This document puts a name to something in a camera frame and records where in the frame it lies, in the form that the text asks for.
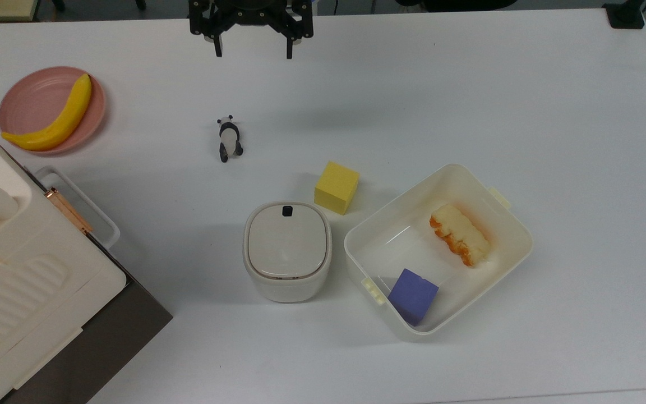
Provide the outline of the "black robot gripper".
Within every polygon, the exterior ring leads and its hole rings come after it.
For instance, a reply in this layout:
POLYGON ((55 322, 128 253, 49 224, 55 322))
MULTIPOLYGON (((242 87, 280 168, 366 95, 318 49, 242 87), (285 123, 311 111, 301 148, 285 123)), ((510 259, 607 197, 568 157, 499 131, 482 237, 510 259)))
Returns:
POLYGON ((285 58, 293 57, 294 41, 315 35, 311 1, 189 1, 190 32, 214 40, 223 56, 221 35, 241 26, 269 26, 287 39, 285 58))

